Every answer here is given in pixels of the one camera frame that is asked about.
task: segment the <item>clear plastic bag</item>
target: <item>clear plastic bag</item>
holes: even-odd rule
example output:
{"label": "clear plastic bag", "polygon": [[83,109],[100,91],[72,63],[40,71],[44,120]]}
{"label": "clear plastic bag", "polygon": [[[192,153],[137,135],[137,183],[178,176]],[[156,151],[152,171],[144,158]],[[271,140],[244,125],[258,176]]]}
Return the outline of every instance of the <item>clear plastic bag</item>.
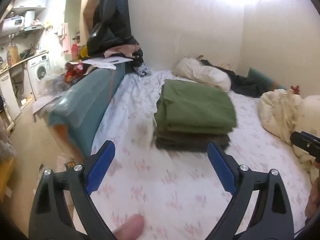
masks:
{"label": "clear plastic bag", "polygon": [[38,89],[41,96],[55,96],[69,90],[70,84],[64,82],[65,70],[53,67],[43,79],[39,81]]}

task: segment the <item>floral pattern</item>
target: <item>floral pattern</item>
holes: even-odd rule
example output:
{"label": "floral pattern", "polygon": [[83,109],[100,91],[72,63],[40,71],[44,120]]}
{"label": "floral pattern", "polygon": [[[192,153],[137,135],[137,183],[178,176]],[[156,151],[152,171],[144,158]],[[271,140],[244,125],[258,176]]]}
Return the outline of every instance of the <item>floral pattern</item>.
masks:
{"label": "floral pattern", "polygon": [[[206,154],[167,152],[154,147],[153,115],[167,78],[181,79],[170,71],[153,72],[143,78],[135,74],[124,77],[93,141],[92,153],[106,140],[112,140],[116,156],[91,198],[111,230],[128,216],[141,213],[146,219],[143,240],[203,240],[223,214],[231,194],[224,191]],[[238,124],[229,133],[226,153],[254,171],[279,170],[295,230],[299,230],[304,226],[304,209],[311,190],[308,174],[292,146],[262,128],[256,109],[259,99],[232,91],[228,94]],[[238,232],[246,230],[257,196],[258,192],[253,192]]]}

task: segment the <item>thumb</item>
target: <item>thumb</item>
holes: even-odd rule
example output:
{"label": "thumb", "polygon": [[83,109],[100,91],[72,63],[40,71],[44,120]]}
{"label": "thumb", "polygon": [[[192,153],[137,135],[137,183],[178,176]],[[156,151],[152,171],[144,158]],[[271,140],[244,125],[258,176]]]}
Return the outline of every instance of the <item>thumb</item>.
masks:
{"label": "thumb", "polygon": [[139,214],[129,217],[113,234],[118,240],[136,240],[143,232],[144,217]]}

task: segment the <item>silver screw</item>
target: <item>silver screw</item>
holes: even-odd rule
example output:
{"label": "silver screw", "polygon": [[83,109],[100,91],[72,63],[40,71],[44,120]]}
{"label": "silver screw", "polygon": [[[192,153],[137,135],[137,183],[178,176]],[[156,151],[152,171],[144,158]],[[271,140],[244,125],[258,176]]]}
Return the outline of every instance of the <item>silver screw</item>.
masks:
{"label": "silver screw", "polygon": [[271,170],[271,174],[277,176],[279,174],[279,171],[273,169]]}
{"label": "silver screw", "polygon": [[50,175],[50,173],[51,173],[51,170],[49,170],[49,169],[44,171],[45,175]]}
{"label": "silver screw", "polygon": [[82,165],[78,164],[73,168],[75,171],[81,171],[82,170]]}
{"label": "silver screw", "polygon": [[240,165],[240,169],[241,169],[241,171],[247,171],[247,170],[249,170],[249,167],[248,167],[248,165],[242,164],[242,165]]}

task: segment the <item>folded dark clothing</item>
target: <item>folded dark clothing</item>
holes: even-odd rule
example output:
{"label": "folded dark clothing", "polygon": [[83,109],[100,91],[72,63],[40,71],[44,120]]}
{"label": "folded dark clothing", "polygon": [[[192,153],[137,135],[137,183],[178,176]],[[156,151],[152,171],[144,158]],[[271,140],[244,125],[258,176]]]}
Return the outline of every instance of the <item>folded dark clothing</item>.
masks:
{"label": "folded dark clothing", "polygon": [[253,98],[259,98],[263,93],[268,92],[268,89],[264,85],[257,84],[254,81],[250,81],[246,77],[236,75],[236,73],[234,73],[231,70],[213,66],[207,60],[200,60],[200,62],[205,66],[216,67],[221,71],[227,73],[227,75],[231,80],[231,90],[233,90],[233,92],[237,94],[241,94],[241,95],[245,95]]}
{"label": "folded dark clothing", "polygon": [[165,150],[207,152],[210,142],[218,143],[222,149],[229,145],[229,136],[212,134],[191,134],[182,132],[155,132],[156,147]]}

